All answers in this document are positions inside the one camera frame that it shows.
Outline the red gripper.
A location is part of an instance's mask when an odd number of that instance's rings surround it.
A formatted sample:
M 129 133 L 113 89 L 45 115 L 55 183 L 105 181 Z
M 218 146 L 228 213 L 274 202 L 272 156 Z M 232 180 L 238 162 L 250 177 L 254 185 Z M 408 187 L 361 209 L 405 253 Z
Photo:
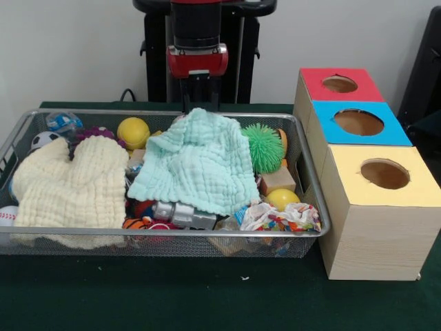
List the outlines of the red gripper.
M 227 46 L 220 43 L 216 48 L 206 50 L 185 50 L 175 46 L 167 47 L 167 62 L 173 77 L 189 77 L 208 74 L 211 89 L 211 111 L 220 107 L 221 78 L 226 72 L 229 55 Z M 183 112 L 189 112 L 189 79 L 181 79 Z

